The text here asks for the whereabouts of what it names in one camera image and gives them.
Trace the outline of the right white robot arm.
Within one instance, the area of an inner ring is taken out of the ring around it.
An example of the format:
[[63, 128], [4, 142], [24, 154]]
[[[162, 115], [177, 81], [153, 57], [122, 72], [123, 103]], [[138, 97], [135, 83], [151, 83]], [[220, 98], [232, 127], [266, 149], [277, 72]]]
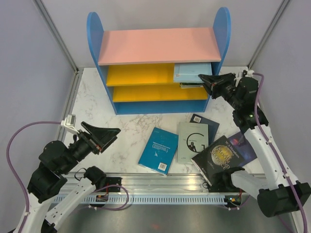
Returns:
[[200, 74], [199, 78], [210, 97], [222, 97], [233, 107], [234, 122], [254, 149], [266, 177], [264, 182], [235, 167], [216, 174], [212, 185], [222, 184], [228, 191], [236, 188], [245, 191], [257, 200], [266, 217], [295, 211], [305, 217], [303, 206], [311, 195], [311, 187], [294, 175], [273, 139], [269, 122], [258, 103], [262, 82], [248, 76], [236, 78], [233, 73]]

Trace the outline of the pale grey Gatsby book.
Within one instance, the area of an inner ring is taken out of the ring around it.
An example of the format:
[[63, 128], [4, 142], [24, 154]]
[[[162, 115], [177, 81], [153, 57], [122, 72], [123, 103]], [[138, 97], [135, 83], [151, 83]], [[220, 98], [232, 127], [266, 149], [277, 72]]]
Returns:
[[208, 125], [180, 122], [178, 125], [177, 162], [191, 163], [191, 158], [209, 145]]

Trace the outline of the green Alice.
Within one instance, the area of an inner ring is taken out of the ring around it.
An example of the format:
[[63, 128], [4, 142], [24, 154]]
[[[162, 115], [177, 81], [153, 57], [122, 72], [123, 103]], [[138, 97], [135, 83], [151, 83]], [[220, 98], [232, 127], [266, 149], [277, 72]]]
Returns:
[[203, 87], [202, 83], [180, 83], [179, 86], [195, 86], [195, 87]]

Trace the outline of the light blue book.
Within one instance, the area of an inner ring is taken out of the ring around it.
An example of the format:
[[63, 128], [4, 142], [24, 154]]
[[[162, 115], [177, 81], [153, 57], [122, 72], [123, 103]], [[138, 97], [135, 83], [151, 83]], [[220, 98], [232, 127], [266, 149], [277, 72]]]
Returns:
[[174, 83], [203, 83], [199, 74], [212, 75], [211, 63], [176, 63]]

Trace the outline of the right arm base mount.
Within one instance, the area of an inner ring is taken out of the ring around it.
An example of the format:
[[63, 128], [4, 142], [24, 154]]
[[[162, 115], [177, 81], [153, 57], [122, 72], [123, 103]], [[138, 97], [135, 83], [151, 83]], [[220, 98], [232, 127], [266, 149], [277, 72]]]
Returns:
[[248, 202], [250, 196], [244, 195], [244, 191], [233, 186], [231, 176], [226, 173], [220, 173], [214, 178], [214, 183], [206, 182], [205, 188], [211, 193], [232, 193], [225, 197], [225, 205], [220, 207], [229, 211], [239, 210]]

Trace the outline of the yellow book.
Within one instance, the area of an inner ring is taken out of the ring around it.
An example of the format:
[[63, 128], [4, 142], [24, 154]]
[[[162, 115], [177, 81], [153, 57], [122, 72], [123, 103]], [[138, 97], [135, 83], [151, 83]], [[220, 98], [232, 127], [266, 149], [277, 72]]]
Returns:
[[181, 86], [181, 85], [180, 85], [180, 88], [182, 88], [182, 89], [186, 89], [186, 88], [195, 88], [195, 86]]

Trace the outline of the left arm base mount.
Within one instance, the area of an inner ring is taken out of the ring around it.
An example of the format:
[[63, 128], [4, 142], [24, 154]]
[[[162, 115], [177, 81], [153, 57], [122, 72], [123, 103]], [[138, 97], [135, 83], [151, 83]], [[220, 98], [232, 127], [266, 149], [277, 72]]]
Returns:
[[109, 195], [113, 193], [120, 192], [121, 188], [119, 187], [122, 185], [122, 178], [121, 177], [108, 177], [106, 178], [106, 182], [103, 188], [98, 192], [103, 192], [103, 194], [96, 195], [96, 202], [106, 202], [108, 201]]

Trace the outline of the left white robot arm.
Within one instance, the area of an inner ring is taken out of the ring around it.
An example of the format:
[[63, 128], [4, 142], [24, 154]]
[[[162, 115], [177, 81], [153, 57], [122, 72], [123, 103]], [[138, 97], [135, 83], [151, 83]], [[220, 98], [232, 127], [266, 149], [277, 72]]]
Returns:
[[74, 142], [66, 146], [56, 140], [48, 143], [39, 156], [40, 164], [32, 173], [28, 186], [21, 184], [26, 206], [15, 233], [55, 233], [80, 202], [93, 192], [106, 189], [106, 174], [96, 166], [85, 170], [76, 187], [56, 207], [50, 208], [65, 178], [90, 153], [104, 152], [120, 133], [119, 128], [99, 128], [86, 122], [84, 130], [75, 129], [72, 116], [59, 125], [73, 134]]

